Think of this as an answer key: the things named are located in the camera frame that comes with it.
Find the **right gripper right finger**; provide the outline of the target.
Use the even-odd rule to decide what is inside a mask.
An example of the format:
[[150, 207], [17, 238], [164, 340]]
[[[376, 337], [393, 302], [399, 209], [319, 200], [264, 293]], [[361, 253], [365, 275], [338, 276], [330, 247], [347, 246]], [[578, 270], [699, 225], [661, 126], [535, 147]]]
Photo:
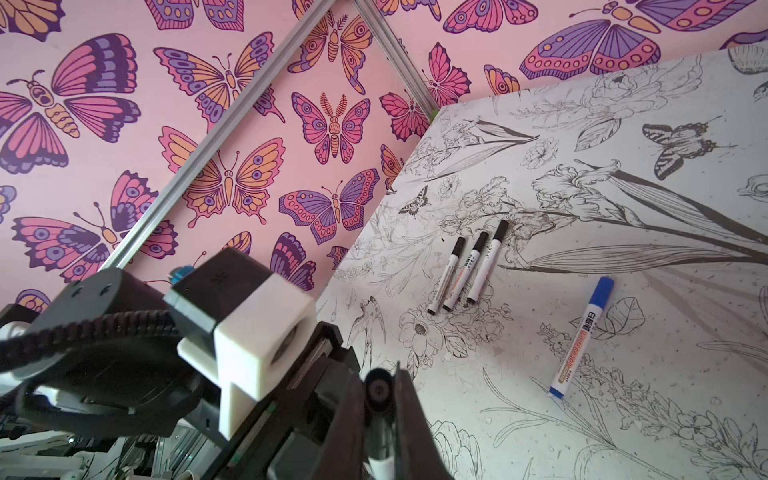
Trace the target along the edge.
[[432, 437], [410, 374], [394, 375], [395, 478], [452, 479]]

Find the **white marker pen blue tip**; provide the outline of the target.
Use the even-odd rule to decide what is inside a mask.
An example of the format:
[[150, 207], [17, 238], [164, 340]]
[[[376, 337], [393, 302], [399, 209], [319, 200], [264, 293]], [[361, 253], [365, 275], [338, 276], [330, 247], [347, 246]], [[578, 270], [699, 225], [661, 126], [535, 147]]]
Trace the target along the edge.
[[594, 303], [589, 303], [574, 336], [571, 346], [563, 357], [560, 368], [554, 376], [548, 394], [556, 399], [563, 399], [571, 382], [574, 380], [580, 362], [586, 353], [592, 330], [595, 323], [603, 313], [603, 308]]

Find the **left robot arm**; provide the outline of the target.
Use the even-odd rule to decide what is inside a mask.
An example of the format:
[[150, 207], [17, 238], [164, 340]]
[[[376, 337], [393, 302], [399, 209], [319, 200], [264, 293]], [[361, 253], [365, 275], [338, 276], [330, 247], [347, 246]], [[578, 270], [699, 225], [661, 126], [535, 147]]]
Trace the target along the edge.
[[334, 427], [355, 352], [313, 299], [258, 264], [211, 261], [166, 293], [121, 270], [65, 289], [1, 344], [25, 420], [83, 436], [169, 435], [219, 446], [209, 479], [357, 479]]

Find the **blue pen cap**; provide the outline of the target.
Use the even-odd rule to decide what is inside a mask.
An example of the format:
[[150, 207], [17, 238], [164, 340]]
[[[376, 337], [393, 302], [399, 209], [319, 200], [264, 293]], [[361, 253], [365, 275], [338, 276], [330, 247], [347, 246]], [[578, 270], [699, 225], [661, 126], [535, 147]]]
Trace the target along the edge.
[[604, 309], [613, 291], [615, 281], [607, 276], [603, 276], [598, 280], [598, 283], [590, 297], [589, 304]]

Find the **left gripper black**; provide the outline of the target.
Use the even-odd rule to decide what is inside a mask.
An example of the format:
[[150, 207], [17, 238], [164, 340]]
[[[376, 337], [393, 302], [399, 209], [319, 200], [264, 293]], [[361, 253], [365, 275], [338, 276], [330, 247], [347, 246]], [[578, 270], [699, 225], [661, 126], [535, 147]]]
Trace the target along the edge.
[[311, 479], [359, 363], [320, 322], [283, 380], [259, 401], [204, 479]]

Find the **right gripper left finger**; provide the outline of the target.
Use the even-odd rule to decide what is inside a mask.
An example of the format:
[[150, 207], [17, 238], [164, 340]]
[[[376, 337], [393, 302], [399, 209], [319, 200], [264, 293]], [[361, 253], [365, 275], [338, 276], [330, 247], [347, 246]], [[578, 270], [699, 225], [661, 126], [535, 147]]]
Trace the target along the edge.
[[309, 479], [361, 478], [365, 432], [365, 390], [357, 375], [347, 383]]

